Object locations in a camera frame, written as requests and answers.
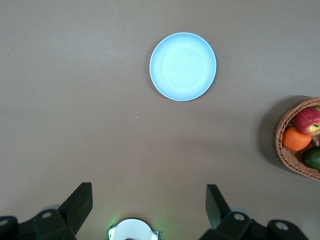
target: basket rim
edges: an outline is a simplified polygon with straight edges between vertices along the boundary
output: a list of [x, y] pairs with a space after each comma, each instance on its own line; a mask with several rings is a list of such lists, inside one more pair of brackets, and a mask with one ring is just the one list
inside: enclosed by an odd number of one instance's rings
[[311, 97], [308, 100], [302, 101], [296, 107], [289, 110], [280, 120], [276, 128], [276, 137], [275, 137], [275, 147], [277, 155], [283, 164], [291, 169], [292, 171], [299, 173], [305, 177], [320, 181], [320, 170], [313, 169], [305, 166], [300, 162], [296, 157], [291, 157], [288, 159], [288, 155], [292, 156], [297, 154], [297, 152], [289, 151], [282, 145], [283, 134], [286, 127], [292, 122], [294, 117], [302, 109], [318, 106], [320, 105], [320, 97]]

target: orange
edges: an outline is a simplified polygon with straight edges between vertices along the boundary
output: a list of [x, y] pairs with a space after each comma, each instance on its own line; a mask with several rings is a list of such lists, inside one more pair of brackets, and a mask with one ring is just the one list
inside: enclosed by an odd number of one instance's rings
[[301, 133], [295, 126], [286, 128], [282, 136], [282, 145], [290, 151], [300, 151], [309, 145], [311, 135]]

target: brown table surface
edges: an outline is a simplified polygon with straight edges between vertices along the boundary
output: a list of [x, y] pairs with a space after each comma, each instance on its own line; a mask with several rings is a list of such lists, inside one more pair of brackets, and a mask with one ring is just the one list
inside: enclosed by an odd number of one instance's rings
[[[196, 240], [210, 227], [206, 184], [262, 225], [320, 233], [320, 182], [287, 169], [275, 129], [320, 95], [318, 0], [0, 2], [0, 216], [19, 221], [92, 182], [77, 238], [105, 240], [129, 217]], [[178, 32], [212, 46], [201, 97], [162, 96], [156, 45]]]

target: light blue plate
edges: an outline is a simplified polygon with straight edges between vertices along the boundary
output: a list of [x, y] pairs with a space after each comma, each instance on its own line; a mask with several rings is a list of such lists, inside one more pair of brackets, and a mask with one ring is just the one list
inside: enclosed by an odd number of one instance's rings
[[214, 81], [217, 61], [202, 37], [188, 32], [167, 36], [154, 49], [150, 76], [169, 99], [189, 101], [204, 94]]

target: red apple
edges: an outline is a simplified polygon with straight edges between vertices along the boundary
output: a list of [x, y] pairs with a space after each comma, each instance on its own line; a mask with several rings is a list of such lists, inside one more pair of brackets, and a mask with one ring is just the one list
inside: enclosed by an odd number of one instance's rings
[[302, 134], [320, 134], [320, 107], [309, 107], [302, 109], [295, 116], [295, 127]]
[[315, 146], [320, 147], [320, 134], [312, 136], [312, 143]]

